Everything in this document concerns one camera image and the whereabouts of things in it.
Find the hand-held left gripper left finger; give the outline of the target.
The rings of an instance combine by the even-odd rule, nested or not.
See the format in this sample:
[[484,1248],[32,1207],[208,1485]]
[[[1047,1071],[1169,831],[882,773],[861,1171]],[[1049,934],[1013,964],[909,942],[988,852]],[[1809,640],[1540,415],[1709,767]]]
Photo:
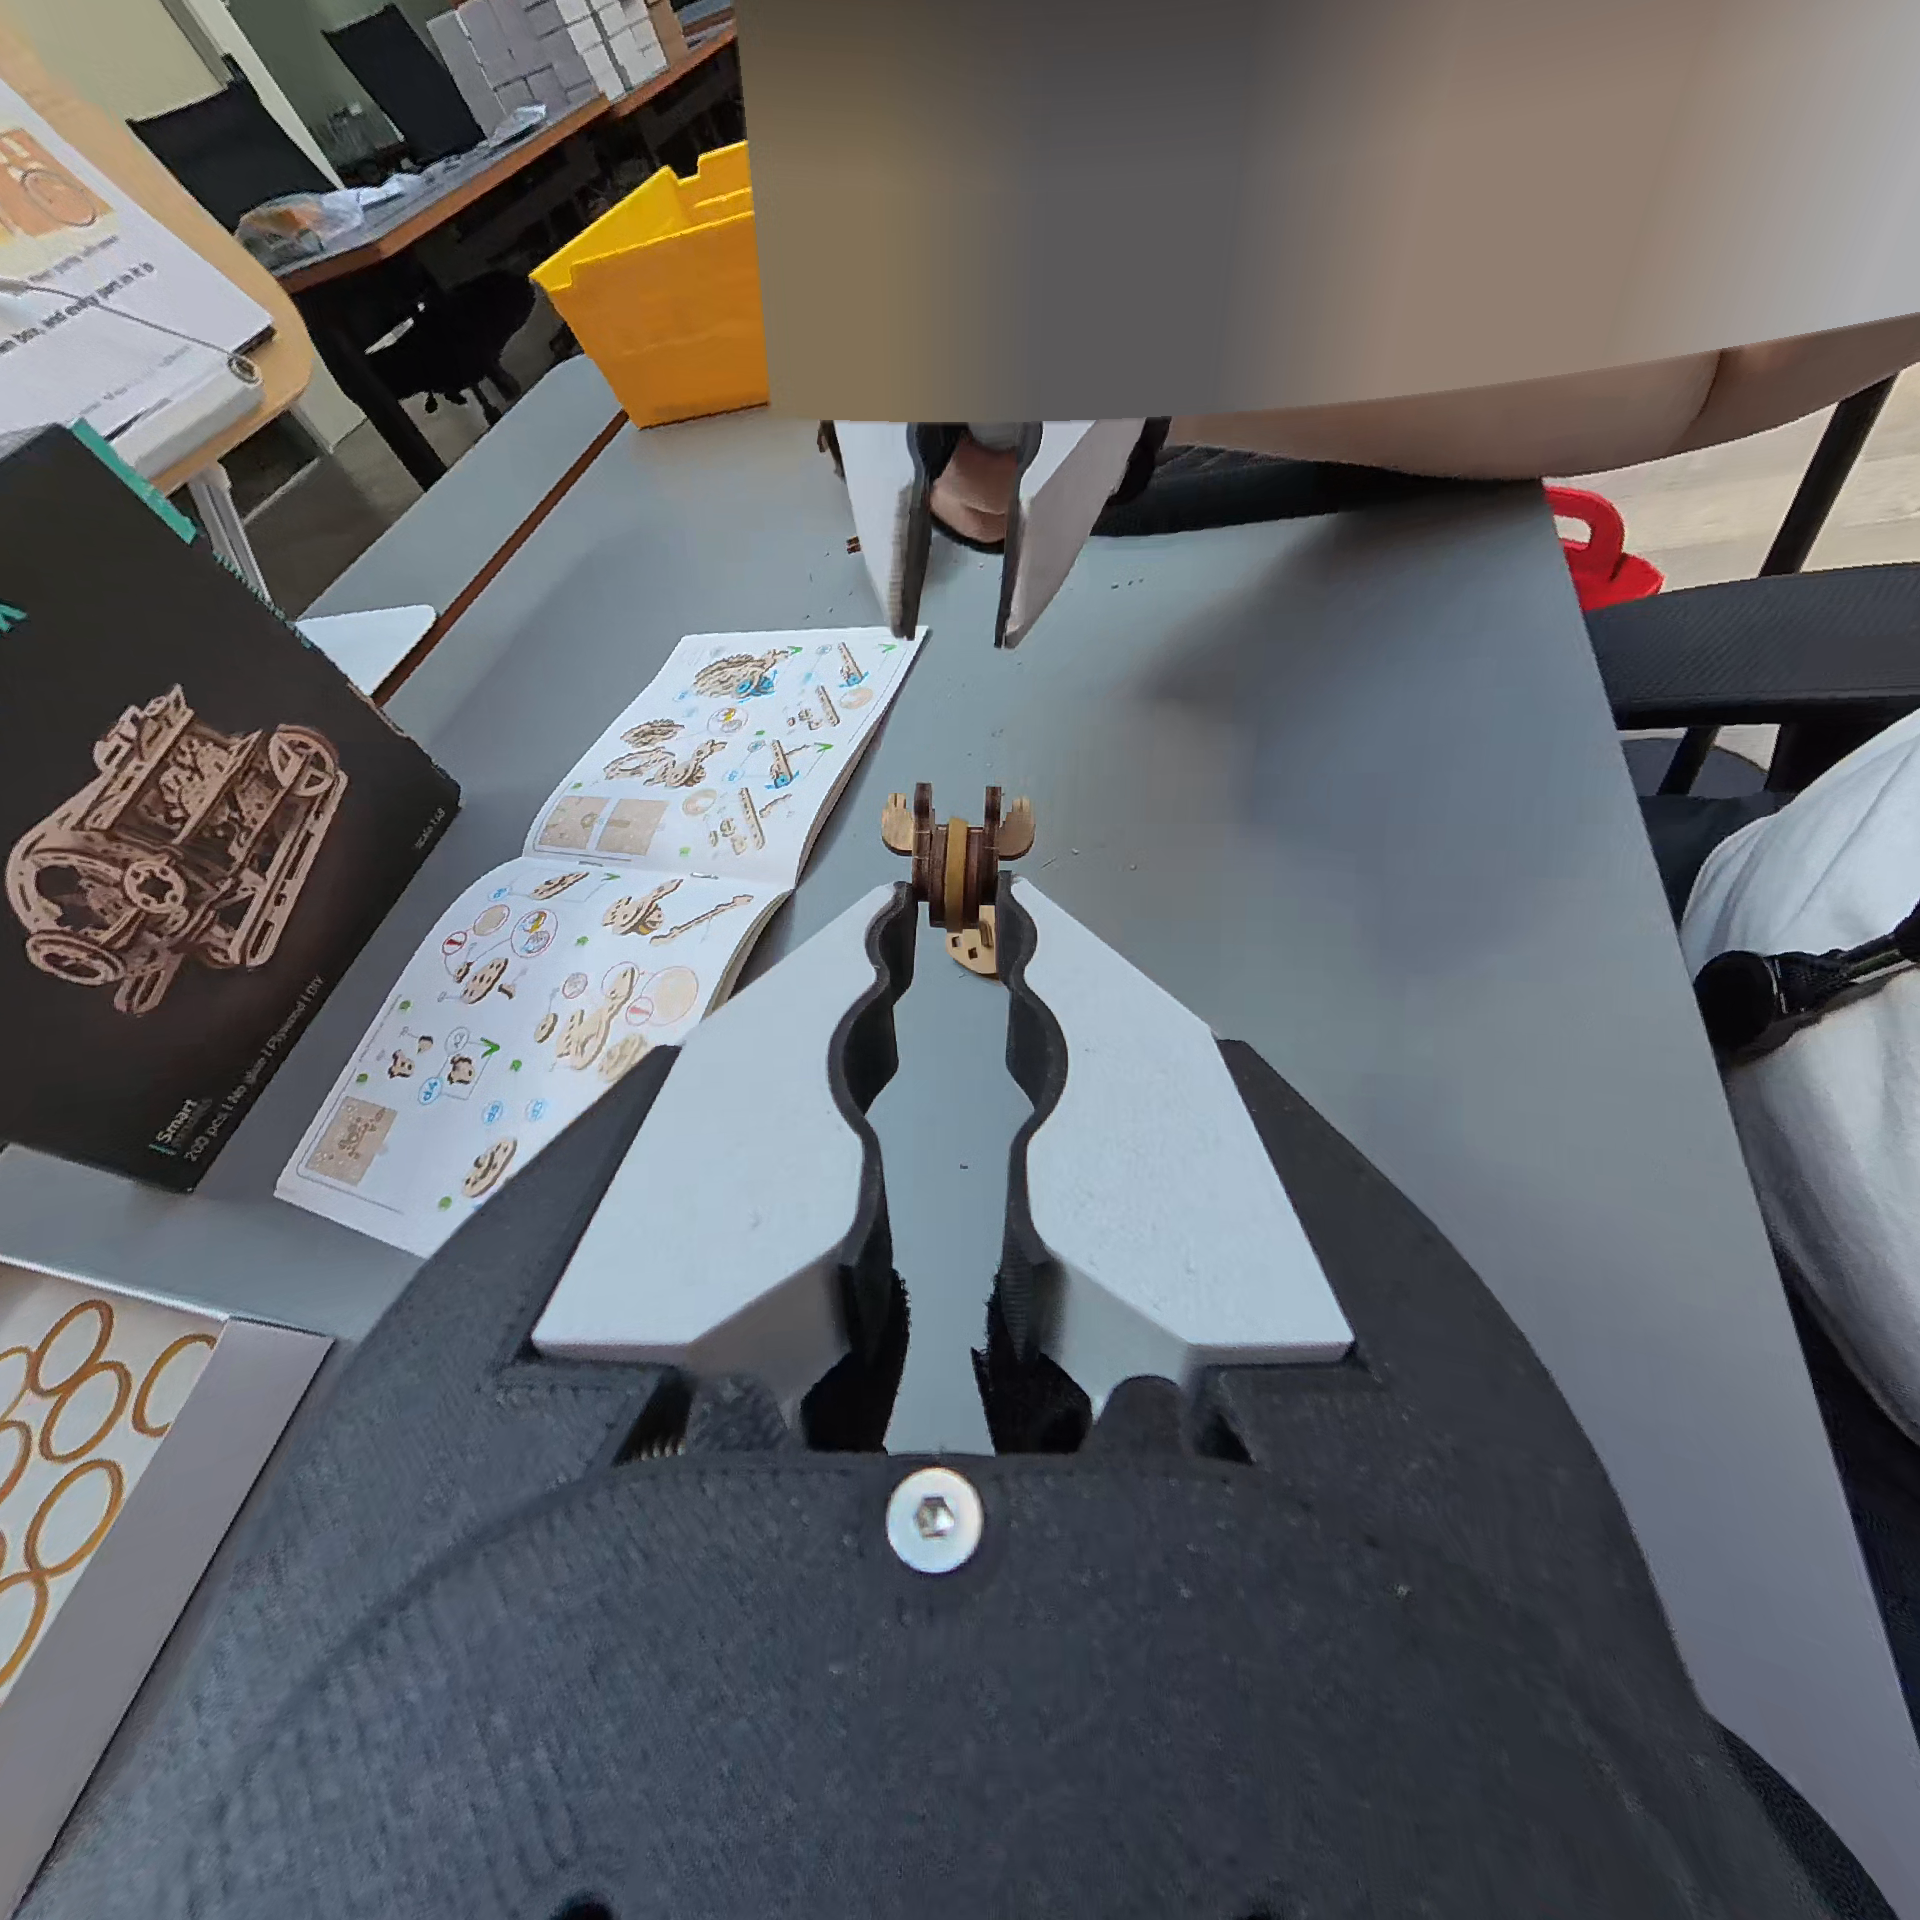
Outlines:
[[545,1358],[749,1376],[822,1451],[878,1451],[905,1366],[870,1107],[917,900],[878,887],[694,1027],[535,1320]]

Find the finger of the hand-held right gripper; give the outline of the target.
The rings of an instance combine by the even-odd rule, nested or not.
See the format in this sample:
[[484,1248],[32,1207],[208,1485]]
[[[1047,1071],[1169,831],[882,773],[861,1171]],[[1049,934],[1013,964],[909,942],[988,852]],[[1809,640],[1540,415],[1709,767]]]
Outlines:
[[913,422],[830,421],[860,555],[897,638],[913,638],[930,552],[927,468]]
[[1063,587],[1143,431],[1141,417],[1021,424],[1001,541],[997,648],[1016,648]]

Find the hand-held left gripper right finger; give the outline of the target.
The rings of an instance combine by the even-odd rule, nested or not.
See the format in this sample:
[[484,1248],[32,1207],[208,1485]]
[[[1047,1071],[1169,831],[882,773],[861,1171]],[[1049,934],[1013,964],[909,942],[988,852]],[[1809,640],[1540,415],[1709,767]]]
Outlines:
[[1076,1451],[1122,1384],[1342,1363],[1352,1327],[1214,1029],[1029,879],[997,908],[1006,1173],[977,1397],[1001,1453]]

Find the wooden wheel assembly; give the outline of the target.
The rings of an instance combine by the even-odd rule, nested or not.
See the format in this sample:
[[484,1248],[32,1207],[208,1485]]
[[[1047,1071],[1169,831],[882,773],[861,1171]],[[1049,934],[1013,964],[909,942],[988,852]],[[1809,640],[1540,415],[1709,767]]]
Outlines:
[[998,872],[1034,844],[1029,797],[1006,799],[997,784],[985,789],[982,822],[936,817],[930,784],[894,792],[882,805],[882,844],[909,856],[913,896],[927,908],[927,923],[945,933],[975,929],[980,911],[997,903]]

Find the person's right forearm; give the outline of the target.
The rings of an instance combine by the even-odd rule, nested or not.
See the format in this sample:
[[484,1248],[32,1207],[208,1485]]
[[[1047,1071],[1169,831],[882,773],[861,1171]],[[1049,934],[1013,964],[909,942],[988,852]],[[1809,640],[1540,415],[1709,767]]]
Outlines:
[[1670,451],[1705,405],[1716,350],[1488,388],[1175,415],[1169,443],[1453,478],[1585,473]]

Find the grey desk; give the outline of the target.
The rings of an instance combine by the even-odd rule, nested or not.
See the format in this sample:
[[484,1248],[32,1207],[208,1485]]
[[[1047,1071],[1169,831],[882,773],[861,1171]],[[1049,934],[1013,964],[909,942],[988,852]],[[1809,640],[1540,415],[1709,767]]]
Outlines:
[[1750,1782],[1914,1916],[1914,1737],[1535,489],[1095,544],[930,632],[749,973],[988,781],[1207,1029],[1352,1360],[1001,1453],[1029,1115],[932,939],[870,1107],[882,1451],[743,1360],[532,1345],[638,1070],[417,1261],[281,1204],[409,950],[687,632],[874,622],[806,424],[618,437],[390,701],[463,813],[206,1184],[4,1155],[4,1255],[343,1339],[29,1900],[45,1916],[1806,1916]]

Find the illustrated instruction booklet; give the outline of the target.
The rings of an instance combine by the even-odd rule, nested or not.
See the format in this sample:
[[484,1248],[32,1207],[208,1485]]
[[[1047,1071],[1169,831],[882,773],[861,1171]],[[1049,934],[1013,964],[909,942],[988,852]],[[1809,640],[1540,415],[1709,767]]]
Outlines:
[[722,1000],[927,630],[694,632],[422,936],[273,1192],[437,1252]]

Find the yellow plastic bin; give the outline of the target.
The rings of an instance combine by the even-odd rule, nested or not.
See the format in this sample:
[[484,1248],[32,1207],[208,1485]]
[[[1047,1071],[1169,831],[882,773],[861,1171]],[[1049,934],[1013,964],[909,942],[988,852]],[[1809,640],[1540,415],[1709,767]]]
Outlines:
[[770,398],[749,147],[658,169],[532,269],[634,428]]

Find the black office chair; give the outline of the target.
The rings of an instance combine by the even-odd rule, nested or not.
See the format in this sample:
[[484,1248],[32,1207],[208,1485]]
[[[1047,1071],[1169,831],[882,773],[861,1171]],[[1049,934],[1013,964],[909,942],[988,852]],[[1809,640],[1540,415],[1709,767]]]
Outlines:
[[504,369],[502,351],[532,317],[537,288],[512,272],[489,272],[437,292],[389,341],[367,347],[367,366],[397,398],[420,398],[428,414],[438,403],[472,400],[494,424],[495,400],[512,405],[519,382]]
[[1837,403],[1748,580],[1585,613],[1620,731],[1678,729],[1660,799],[1689,799],[1725,729],[1775,729],[1753,792],[1789,795],[1914,710],[1917,564],[1806,571],[1894,376]]

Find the white cardboard tray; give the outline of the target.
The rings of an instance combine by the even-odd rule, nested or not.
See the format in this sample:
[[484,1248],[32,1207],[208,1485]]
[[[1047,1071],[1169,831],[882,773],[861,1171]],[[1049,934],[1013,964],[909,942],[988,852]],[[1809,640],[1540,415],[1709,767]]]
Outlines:
[[[188,1310],[52,1270],[4,1263],[8,1270]],[[94,1718],[117,1724],[328,1353],[325,1334],[190,1310],[224,1320],[220,1341],[97,1556],[4,1694],[8,1741],[78,1737]]]

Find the red plastic object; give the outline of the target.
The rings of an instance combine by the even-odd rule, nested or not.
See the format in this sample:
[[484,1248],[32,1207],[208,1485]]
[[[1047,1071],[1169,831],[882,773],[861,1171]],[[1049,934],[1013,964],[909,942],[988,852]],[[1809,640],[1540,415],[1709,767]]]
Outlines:
[[1606,496],[1545,485],[1543,499],[1557,521],[1577,531],[1577,536],[1560,534],[1560,545],[1582,613],[1636,604],[1663,589],[1663,574],[1625,548],[1625,518]]

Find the stack of white boxes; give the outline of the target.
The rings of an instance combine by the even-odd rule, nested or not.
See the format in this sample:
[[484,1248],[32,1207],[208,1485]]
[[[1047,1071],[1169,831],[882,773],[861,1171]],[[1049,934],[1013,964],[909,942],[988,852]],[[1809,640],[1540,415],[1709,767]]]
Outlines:
[[671,4],[462,3],[424,30],[484,129],[527,104],[614,102],[687,53]]

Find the black model kit box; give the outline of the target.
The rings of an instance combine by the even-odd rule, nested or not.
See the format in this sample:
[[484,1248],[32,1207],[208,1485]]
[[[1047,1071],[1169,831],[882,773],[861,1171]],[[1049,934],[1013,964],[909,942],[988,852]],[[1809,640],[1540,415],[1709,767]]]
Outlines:
[[462,791],[70,428],[2,601],[2,1141],[185,1192]]

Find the pile of tan rubber bands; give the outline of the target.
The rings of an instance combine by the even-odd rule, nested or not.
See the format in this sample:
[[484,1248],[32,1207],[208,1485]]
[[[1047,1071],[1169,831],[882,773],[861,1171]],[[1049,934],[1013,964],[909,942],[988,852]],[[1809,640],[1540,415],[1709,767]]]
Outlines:
[[221,1331],[204,1312],[4,1272],[4,1694],[97,1556]]

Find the printed instruction sheet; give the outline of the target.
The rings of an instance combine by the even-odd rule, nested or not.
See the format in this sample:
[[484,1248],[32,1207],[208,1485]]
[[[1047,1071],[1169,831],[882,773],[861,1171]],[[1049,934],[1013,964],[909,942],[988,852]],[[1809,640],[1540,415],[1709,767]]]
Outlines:
[[271,310],[2,84],[2,428],[84,424],[145,478],[270,412]]

